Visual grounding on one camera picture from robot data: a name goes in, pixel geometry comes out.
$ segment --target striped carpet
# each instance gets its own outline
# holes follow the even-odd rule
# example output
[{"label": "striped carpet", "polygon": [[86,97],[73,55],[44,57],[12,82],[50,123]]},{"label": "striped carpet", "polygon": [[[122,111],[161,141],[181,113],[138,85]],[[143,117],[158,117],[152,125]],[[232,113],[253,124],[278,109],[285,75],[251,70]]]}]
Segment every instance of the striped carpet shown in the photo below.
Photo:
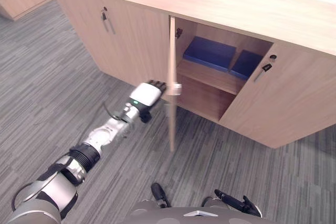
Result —
[{"label": "striped carpet", "polygon": [[[119,110],[133,87],[98,70],[56,1],[16,22],[0,17],[0,82],[6,221],[16,189],[74,145],[102,101]],[[172,154],[163,101],[152,114],[106,148],[63,223],[117,223],[135,202],[152,198],[154,181],[173,206],[199,206],[218,188],[247,195],[278,223],[336,223],[335,125],[272,150],[179,108]],[[107,119],[102,110],[90,129]]]}]

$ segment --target door handle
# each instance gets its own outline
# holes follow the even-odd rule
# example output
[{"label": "door handle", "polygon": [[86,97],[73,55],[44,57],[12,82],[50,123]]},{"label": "door handle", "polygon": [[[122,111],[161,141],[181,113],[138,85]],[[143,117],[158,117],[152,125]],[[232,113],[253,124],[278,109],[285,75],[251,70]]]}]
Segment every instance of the door handle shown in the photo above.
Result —
[{"label": "door handle", "polygon": [[262,67],[262,70],[261,72],[257,75],[257,77],[254,79],[254,82],[257,82],[258,80],[260,80],[260,78],[268,71],[270,70],[270,68],[272,67],[272,65],[269,63],[269,64],[266,64]]},{"label": "door handle", "polygon": [[110,25],[110,28],[113,32],[113,34],[116,34],[116,31],[112,25],[112,22],[111,22],[111,19],[109,18],[109,15],[108,15],[108,11],[107,11],[107,8],[104,6],[103,9],[101,10],[101,15],[102,15],[102,20],[104,22],[104,27],[105,27],[105,30],[108,32],[108,28],[107,28],[107,25],[106,25],[106,20],[107,22],[109,23]]},{"label": "door handle", "polygon": [[107,28],[107,25],[106,25],[106,23],[105,23],[105,21],[107,20],[107,17],[106,17],[105,12],[101,12],[101,16],[100,16],[100,17],[101,17],[101,20],[103,21],[105,30],[106,30],[107,32],[109,32],[109,30],[108,30],[108,28]]}]

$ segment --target robotic arm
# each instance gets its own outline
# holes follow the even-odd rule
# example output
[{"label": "robotic arm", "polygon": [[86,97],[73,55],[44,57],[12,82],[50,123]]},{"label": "robotic arm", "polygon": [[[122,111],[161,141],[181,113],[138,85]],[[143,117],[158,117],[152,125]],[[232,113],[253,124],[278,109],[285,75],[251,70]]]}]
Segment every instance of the robotic arm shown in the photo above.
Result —
[{"label": "robotic arm", "polygon": [[138,116],[147,123],[150,109],[158,102],[166,84],[149,81],[140,84],[130,95],[121,113],[93,130],[82,143],[52,164],[31,185],[23,202],[8,224],[60,224],[78,198],[77,186],[85,179],[102,154],[102,147],[123,135]]}]

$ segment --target desk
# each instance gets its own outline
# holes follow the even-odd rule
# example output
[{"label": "desk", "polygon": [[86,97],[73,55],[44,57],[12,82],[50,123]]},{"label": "desk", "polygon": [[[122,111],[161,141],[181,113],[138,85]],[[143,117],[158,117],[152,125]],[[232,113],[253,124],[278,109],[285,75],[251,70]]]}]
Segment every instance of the desk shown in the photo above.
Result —
[{"label": "desk", "polygon": [[[57,1],[101,71],[168,82],[172,150],[176,105],[274,148],[336,123],[336,0]],[[263,59],[244,81],[183,59],[195,36]]]}]

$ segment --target blue box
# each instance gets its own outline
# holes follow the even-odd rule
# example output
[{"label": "blue box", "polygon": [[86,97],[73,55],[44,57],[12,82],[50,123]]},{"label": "blue box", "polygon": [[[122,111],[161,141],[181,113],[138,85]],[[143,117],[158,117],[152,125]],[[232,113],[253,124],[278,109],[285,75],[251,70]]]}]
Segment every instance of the blue box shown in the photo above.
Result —
[{"label": "blue box", "polygon": [[183,58],[227,72],[236,48],[201,37],[195,37],[183,54]]},{"label": "blue box", "polygon": [[247,80],[261,62],[263,56],[243,50],[230,73]]}]

